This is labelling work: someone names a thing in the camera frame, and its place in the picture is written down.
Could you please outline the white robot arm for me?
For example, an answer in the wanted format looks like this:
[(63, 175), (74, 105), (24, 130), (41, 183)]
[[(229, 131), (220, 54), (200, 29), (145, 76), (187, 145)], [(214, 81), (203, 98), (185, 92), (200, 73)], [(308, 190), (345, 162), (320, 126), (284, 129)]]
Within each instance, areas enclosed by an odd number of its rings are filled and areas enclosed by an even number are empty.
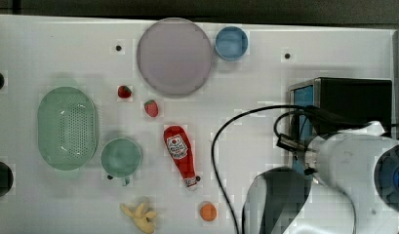
[(300, 172), (271, 169), (251, 184), (242, 234), (399, 234), (399, 140), (380, 123), (316, 136)]

